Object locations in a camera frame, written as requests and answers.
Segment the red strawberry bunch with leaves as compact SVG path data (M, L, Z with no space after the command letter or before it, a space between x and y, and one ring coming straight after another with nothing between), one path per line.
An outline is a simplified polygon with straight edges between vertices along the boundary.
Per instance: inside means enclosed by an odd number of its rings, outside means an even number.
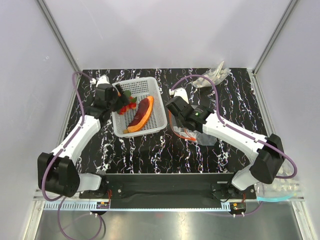
M125 90L123 93L129 99L129 103L117 111L119 115L124 115L127 111L134 110L137 107L137 97L132 97L129 90Z

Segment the red orange papaya slice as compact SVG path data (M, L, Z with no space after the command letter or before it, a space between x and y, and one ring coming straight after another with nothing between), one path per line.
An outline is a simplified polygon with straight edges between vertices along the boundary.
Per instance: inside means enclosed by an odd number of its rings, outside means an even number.
M138 104L138 109L133 120L127 127L129 133L140 131L148 122L153 111L154 97L147 96Z

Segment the clear zip bag orange zipper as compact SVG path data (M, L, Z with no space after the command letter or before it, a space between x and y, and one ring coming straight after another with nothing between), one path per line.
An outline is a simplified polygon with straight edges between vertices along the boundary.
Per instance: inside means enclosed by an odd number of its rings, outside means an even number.
M168 111L169 124L172 132L179 138L196 143L201 146L214 146L217 138L198 131L191 131L182 124Z

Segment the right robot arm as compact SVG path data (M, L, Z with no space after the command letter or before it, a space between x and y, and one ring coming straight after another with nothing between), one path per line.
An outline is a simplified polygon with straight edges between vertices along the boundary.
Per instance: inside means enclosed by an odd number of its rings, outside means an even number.
M181 96L166 103L171 114L188 130L216 137L243 152L250 164L237 171L227 185L228 195L239 198L254 184L270 185L276 178L285 158L281 138L276 134L269 137L246 130L205 106L193 107Z

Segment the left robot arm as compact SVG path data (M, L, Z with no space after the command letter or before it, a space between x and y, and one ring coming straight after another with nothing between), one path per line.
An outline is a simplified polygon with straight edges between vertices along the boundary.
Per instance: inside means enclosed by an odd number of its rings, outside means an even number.
M50 153L41 153L37 159L38 186L43 197L49 201L47 192L59 197L72 197L77 192L90 191L103 198L108 186L96 173L79 174L76 163L82 151L107 122L112 112L125 108L133 100L129 90L119 84L102 83L96 86L90 105L81 107L79 122Z

